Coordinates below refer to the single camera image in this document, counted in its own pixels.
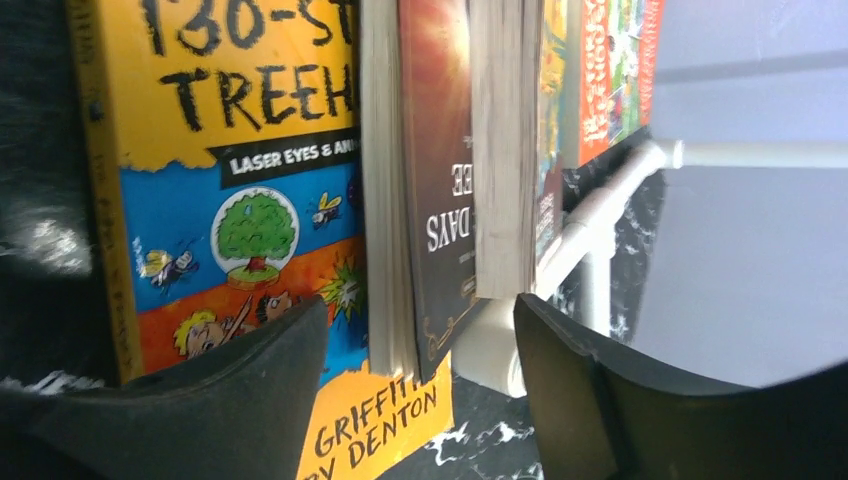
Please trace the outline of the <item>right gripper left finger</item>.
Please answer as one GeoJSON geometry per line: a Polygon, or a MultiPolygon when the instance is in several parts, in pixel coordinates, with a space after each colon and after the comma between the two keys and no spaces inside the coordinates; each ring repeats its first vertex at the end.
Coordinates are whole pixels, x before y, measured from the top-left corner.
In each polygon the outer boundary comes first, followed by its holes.
{"type": "Polygon", "coordinates": [[[301,301],[261,328],[120,388],[3,388],[5,479],[293,479],[328,345],[301,301]]]}

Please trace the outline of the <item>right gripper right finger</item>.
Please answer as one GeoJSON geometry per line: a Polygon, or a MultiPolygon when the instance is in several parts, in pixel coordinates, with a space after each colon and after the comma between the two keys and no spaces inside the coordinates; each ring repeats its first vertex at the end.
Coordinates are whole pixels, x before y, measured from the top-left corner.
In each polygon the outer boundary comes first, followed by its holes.
{"type": "Polygon", "coordinates": [[[843,479],[847,366],[766,387],[689,372],[532,294],[514,325],[549,479],[843,479]]]}

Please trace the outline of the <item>dark sunset cover book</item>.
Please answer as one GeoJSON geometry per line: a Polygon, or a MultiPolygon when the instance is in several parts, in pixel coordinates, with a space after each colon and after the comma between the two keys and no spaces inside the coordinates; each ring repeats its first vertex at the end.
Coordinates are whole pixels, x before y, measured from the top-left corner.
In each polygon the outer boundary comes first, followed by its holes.
{"type": "Polygon", "coordinates": [[[430,381],[478,306],[468,5],[365,1],[369,366],[430,381]]]}

